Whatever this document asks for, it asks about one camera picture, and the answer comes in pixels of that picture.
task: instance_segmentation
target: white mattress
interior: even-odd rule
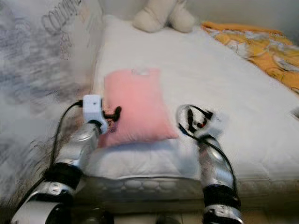
[[[100,55],[95,93],[103,93],[103,77],[114,70],[160,68],[164,100],[174,125],[181,104],[228,115],[219,142],[238,180],[299,180],[299,121],[291,115],[299,98],[201,28],[189,34],[171,28],[148,34],[128,21],[107,16]],[[180,135],[177,140],[98,149],[86,173],[110,179],[198,180],[200,167],[196,145]]]

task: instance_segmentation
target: pink pillow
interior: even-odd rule
[[[147,74],[119,70],[105,77],[104,108],[109,113],[121,106],[115,131],[103,135],[100,147],[130,142],[153,142],[177,138],[162,99],[158,69]]]

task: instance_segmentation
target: white plush toy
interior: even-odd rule
[[[133,26],[146,32],[157,32],[170,24],[180,32],[191,32],[194,17],[185,9],[186,0],[149,0],[134,18]]]

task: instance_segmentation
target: white wall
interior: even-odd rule
[[[147,0],[103,0],[107,14],[131,20]],[[299,0],[188,0],[198,21],[276,28],[299,44]]]

